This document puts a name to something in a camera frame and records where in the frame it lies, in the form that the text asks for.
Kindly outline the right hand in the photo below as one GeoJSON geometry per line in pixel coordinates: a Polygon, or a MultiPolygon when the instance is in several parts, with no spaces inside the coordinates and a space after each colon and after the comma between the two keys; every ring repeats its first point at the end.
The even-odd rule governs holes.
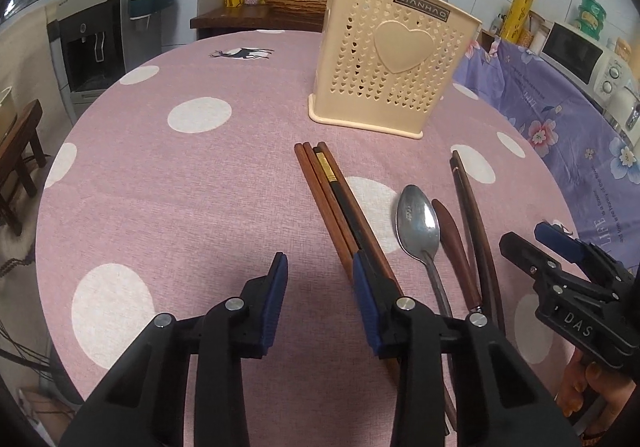
{"type": "Polygon", "coordinates": [[[570,362],[564,369],[558,395],[555,401],[567,418],[582,409],[586,389],[600,394],[606,406],[598,416],[602,429],[609,427],[627,404],[634,393],[636,383],[620,373],[608,370],[591,361],[588,366],[582,364],[584,354],[575,349],[570,362]]]}

